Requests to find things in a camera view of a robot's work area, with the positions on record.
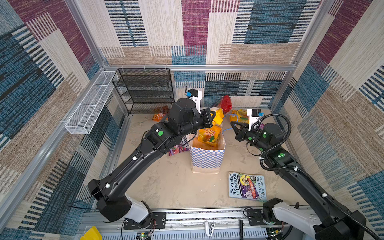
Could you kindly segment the yellow snack bag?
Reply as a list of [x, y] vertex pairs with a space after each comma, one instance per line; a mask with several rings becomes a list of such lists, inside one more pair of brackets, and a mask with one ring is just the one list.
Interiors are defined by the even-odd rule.
[[215, 110], [215, 117], [213, 118], [213, 125], [220, 126], [224, 120], [223, 109]]
[[232, 110], [230, 122], [249, 123], [249, 117], [246, 110]]

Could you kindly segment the yellow gummy bag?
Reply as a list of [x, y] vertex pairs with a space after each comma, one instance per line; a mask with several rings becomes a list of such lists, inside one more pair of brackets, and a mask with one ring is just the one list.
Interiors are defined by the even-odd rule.
[[222, 128], [218, 125], [213, 125], [211, 128], [200, 129], [198, 131], [198, 141], [212, 147], [217, 147], [221, 132]]

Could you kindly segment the blue checkered paper bag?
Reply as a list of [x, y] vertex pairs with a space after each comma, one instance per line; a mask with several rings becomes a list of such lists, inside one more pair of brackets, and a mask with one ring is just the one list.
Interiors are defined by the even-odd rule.
[[223, 135], [223, 129], [219, 135], [219, 149], [216, 151], [203, 150], [192, 146], [193, 139], [198, 139], [198, 135], [187, 135], [190, 148], [192, 172], [199, 174], [218, 174], [223, 164], [226, 151], [226, 141]]

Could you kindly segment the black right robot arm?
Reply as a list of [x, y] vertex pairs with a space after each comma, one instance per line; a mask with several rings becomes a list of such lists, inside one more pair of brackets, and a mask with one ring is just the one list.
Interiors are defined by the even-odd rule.
[[274, 198], [263, 205], [266, 222], [288, 223], [315, 240], [362, 240], [365, 233], [371, 232], [363, 214], [340, 204], [282, 147], [290, 133], [285, 134], [272, 123], [262, 130], [257, 123], [231, 122], [231, 127], [236, 140], [260, 150], [261, 167], [289, 183], [315, 212], [311, 216]]

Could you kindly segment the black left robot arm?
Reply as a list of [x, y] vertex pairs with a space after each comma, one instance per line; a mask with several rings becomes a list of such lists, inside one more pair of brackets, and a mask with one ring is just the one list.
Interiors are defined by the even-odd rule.
[[88, 189], [97, 200], [100, 213], [110, 222], [127, 218], [141, 225], [149, 224], [151, 209], [145, 202], [128, 197], [127, 189], [183, 137], [211, 128], [215, 116], [209, 108], [197, 110], [196, 103], [188, 98], [174, 103], [169, 114], [144, 133], [139, 146], [124, 162], [103, 179], [89, 182]]

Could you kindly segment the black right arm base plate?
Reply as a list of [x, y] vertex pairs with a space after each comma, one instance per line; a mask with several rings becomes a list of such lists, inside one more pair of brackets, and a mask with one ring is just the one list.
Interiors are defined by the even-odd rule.
[[244, 209], [243, 214], [248, 219], [250, 226], [274, 225], [275, 222], [267, 222], [264, 219], [262, 211], [262, 209], [246, 208]]

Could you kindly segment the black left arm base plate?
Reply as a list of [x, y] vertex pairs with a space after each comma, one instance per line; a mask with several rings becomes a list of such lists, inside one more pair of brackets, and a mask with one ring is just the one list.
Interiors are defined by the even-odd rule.
[[166, 212], [152, 212], [140, 223], [131, 219], [125, 219], [123, 230], [150, 230], [152, 228], [155, 228], [155, 230], [164, 229], [166, 220]]

